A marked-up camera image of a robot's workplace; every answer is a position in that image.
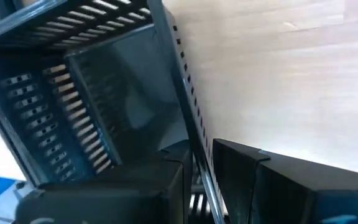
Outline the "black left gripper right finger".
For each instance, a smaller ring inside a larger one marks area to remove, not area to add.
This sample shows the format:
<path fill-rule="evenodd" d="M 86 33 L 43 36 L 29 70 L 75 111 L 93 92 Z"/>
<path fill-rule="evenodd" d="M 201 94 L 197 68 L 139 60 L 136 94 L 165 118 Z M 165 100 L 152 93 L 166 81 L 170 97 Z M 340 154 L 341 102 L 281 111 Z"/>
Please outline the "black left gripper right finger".
<path fill-rule="evenodd" d="M 358 172 L 213 141 L 232 224 L 358 224 Z"/>

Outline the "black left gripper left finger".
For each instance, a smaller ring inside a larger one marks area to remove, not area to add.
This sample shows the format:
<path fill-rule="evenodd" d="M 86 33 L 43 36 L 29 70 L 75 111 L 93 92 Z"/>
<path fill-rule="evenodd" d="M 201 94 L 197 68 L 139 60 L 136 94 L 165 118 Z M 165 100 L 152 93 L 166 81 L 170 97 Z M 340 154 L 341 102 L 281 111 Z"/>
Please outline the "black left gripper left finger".
<path fill-rule="evenodd" d="M 16 224 L 188 224 L 193 156 L 187 140 L 78 182 L 43 185 Z"/>

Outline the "black plastic slotted basket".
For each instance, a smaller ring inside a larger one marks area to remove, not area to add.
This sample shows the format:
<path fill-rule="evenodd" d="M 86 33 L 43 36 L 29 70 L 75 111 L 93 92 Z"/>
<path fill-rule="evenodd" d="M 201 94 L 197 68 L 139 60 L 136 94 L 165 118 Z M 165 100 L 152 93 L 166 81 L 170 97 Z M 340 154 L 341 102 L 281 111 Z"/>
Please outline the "black plastic slotted basket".
<path fill-rule="evenodd" d="M 162 0 L 0 0 L 0 135 L 30 192 L 187 140 L 188 224 L 226 224 L 179 29 Z"/>

